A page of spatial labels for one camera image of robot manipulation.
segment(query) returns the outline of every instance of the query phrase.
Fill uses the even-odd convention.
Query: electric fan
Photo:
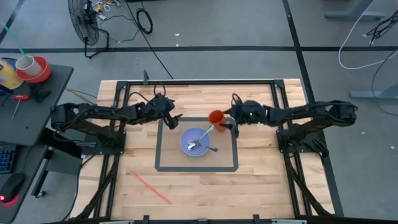
[[[96,11],[90,0],[68,0],[69,15],[73,27],[81,41],[85,43],[85,57],[92,58],[109,47],[109,32],[98,28]],[[87,56],[87,45],[93,46],[98,42],[99,31],[106,34],[106,47],[93,55]]]

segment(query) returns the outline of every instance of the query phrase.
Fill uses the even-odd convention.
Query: yellow container
[[[0,84],[13,90],[20,87],[23,82],[17,77],[14,69],[7,62],[0,60]]]

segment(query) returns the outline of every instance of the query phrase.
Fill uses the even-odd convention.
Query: orange cup
[[[225,124],[224,113],[220,110],[215,110],[209,114],[209,122],[214,125],[217,131],[224,132],[225,127],[220,124]]]

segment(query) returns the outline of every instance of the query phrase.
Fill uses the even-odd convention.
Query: blue bowl
[[[182,151],[185,152],[187,155],[193,156],[193,157],[198,157],[198,156],[202,156],[202,155],[206,154],[206,152],[209,151],[209,149],[204,146],[210,147],[210,135],[209,134],[206,134],[199,140],[199,143],[202,146],[196,147],[192,150],[188,150],[188,145],[189,145],[188,140],[189,139],[196,140],[200,136],[202,136],[205,132],[206,132],[206,130],[204,130],[203,128],[199,128],[199,127],[192,127],[192,128],[188,128],[187,130],[185,130],[182,133],[181,138],[180,138],[180,146],[181,146]]]

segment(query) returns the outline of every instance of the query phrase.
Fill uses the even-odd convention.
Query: keyboard
[[[14,172],[18,151],[17,145],[0,142],[0,174]]]

